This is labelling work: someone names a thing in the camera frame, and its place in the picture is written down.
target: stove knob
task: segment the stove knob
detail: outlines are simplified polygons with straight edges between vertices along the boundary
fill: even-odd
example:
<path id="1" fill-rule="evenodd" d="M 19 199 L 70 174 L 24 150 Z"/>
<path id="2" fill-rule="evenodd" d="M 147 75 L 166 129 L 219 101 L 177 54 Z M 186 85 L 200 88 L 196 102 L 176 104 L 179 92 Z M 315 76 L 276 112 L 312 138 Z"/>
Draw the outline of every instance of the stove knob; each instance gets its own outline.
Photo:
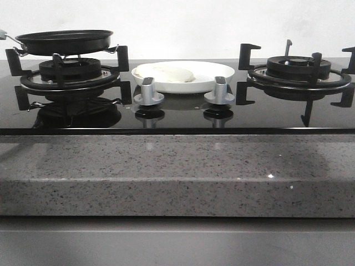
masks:
<path id="1" fill-rule="evenodd" d="M 164 95 L 154 88 L 154 78 L 145 78 L 141 85 L 141 94 L 134 96 L 134 101 L 143 106 L 159 104 L 164 101 Z"/>
<path id="2" fill-rule="evenodd" d="M 211 104 L 230 104 L 234 101 L 233 94 L 228 93 L 228 84 L 223 76 L 215 77 L 215 88 L 213 91 L 205 94 L 205 101 Z"/>

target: granite countertop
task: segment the granite countertop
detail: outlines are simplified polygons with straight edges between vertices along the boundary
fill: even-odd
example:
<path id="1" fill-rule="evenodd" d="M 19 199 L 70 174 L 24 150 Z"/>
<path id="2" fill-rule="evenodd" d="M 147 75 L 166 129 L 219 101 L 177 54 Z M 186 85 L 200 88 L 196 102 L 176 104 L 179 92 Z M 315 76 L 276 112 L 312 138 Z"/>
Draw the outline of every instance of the granite countertop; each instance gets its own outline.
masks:
<path id="1" fill-rule="evenodd" d="M 354 217 L 353 135 L 0 136 L 0 215 Z"/>

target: white wall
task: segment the white wall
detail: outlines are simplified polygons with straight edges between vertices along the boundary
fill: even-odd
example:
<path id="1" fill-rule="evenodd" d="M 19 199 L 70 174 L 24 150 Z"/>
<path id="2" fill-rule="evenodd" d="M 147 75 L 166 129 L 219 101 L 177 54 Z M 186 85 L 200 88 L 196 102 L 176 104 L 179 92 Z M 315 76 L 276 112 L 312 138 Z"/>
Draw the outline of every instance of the white wall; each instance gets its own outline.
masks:
<path id="1" fill-rule="evenodd" d="M 11 0 L 1 1 L 0 28 L 20 34 L 109 29 L 111 44 L 131 59 L 238 58 L 240 43 L 262 50 L 255 58 L 290 54 L 348 57 L 355 46 L 354 0 Z M 0 59 L 6 48 L 0 41 Z M 97 58 L 112 58 L 100 52 Z"/>

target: food on plate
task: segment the food on plate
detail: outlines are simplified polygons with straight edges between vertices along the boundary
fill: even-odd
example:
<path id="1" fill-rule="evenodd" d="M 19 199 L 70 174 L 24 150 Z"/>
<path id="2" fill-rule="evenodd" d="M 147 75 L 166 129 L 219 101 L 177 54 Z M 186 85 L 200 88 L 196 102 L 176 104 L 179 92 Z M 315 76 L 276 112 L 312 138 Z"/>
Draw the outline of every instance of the food on plate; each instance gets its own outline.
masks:
<path id="1" fill-rule="evenodd" d="M 195 80 L 194 74 L 191 71 L 164 63 L 139 65 L 136 68 L 135 75 L 141 78 L 152 77 L 157 82 L 184 83 Z"/>

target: frying pan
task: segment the frying pan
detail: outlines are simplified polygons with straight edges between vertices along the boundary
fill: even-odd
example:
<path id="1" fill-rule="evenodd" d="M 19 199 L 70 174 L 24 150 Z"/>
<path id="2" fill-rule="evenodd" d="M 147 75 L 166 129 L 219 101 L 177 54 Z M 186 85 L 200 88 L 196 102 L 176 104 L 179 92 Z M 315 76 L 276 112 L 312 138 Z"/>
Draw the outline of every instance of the frying pan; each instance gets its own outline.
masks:
<path id="1" fill-rule="evenodd" d="M 74 55 L 88 54 L 104 50 L 110 46 L 109 30 L 62 30 L 39 32 L 16 37 L 22 49 L 34 55 Z"/>

